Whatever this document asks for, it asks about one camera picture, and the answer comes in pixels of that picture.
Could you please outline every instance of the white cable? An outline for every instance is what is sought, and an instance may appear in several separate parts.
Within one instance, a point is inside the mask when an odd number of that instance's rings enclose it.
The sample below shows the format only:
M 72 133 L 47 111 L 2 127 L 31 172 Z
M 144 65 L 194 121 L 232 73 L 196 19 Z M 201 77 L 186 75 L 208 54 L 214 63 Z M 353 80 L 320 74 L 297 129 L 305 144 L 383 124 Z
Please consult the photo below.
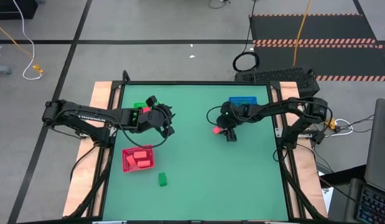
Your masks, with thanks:
M 344 121 L 346 124 L 348 124 L 348 127 L 349 127 L 348 129 L 349 129 L 350 131 L 347 132 L 347 133 L 331 134 L 331 135 L 325 136 L 325 137 L 347 135 L 347 134 L 351 134 L 351 133 L 354 131 L 353 126 L 352 126 L 348 121 L 346 121 L 345 119 L 336 119 L 336 120 L 335 120 L 335 125 L 337 125 L 337 121 Z
M 33 43 L 32 40 L 29 39 L 28 36 L 26 36 L 25 34 L 25 20 L 24 20 L 24 15 L 22 14 L 22 11 L 21 9 L 19 8 L 18 4 L 16 3 L 16 0 L 12 0 L 14 2 L 14 4 L 16 5 L 18 11 L 19 11 L 19 14 L 21 15 L 21 19 L 22 19 L 22 33 L 24 34 L 24 37 L 29 40 L 29 42 L 32 44 L 32 60 L 29 62 L 28 66 L 25 68 L 24 72 L 22 73 L 22 77 L 24 77 L 26 80 L 38 80 L 40 78 L 42 78 L 42 74 L 39 73 L 39 76 L 38 77 L 35 77 L 35 78 L 28 78 L 25 76 L 25 72 L 26 70 L 29 69 L 29 67 L 32 65 L 33 61 L 35 60 L 35 44 Z

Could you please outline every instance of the blue basket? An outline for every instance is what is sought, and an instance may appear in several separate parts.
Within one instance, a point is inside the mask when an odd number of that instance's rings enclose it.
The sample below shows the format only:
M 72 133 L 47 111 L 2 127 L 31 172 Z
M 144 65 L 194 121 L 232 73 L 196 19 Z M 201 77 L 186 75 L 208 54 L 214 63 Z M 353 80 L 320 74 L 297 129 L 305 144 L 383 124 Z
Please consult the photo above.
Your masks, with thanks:
M 241 106 L 242 104 L 251 105 L 257 104 L 257 97 L 255 96 L 230 96 L 228 101 L 233 103 L 236 106 Z

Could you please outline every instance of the green block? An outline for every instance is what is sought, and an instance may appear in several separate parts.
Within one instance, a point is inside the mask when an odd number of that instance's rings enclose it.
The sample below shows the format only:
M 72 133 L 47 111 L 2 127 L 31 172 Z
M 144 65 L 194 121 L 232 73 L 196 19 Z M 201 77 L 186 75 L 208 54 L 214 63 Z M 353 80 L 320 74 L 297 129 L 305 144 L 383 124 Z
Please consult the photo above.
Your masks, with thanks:
M 133 105 L 133 107 L 134 108 L 145 108 L 145 107 L 147 107 L 147 103 L 145 103 L 145 102 L 140 102 L 140 103 L 134 103 L 134 105 Z
M 164 187 L 167 185 L 166 174 L 164 172 L 159 173 L 159 185 Z

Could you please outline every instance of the yellow connector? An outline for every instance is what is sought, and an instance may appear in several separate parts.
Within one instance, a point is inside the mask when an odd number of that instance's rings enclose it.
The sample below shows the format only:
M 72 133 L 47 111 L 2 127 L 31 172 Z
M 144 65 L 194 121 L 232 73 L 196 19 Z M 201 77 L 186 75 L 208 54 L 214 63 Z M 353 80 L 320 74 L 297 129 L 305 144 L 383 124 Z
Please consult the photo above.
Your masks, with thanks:
M 42 68 L 40 67 L 40 65 L 34 65 L 32 66 L 32 68 L 38 72 L 39 74 L 43 74 L 44 73 L 44 70 L 42 70 Z
M 332 119 L 330 122 L 325 121 L 325 125 L 327 125 L 330 129 L 335 130 L 336 129 L 336 121 Z

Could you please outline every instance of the red plastic container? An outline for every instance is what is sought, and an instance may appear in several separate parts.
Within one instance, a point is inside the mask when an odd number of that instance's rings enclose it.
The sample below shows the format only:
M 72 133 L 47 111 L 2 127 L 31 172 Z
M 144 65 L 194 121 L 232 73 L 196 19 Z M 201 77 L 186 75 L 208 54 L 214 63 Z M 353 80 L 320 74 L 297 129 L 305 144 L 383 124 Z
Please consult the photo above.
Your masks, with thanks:
M 149 146 L 150 148 L 149 149 L 143 149 L 141 147 L 132 147 L 129 149 L 123 149 L 122 150 L 123 172 L 133 172 L 133 171 L 150 169 L 150 168 L 155 167 L 154 150 L 151 148 L 152 147 L 151 145 L 147 145 L 147 146 Z M 127 156 L 133 156 L 135 152 L 144 152 L 144 151 L 147 152 L 147 157 L 140 158 L 140 159 L 134 158 L 134 160 L 136 161 L 137 164 L 139 161 L 150 161 L 151 162 L 150 166 L 140 168 L 138 166 L 131 166 L 128 163 L 128 160 L 126 159 Z

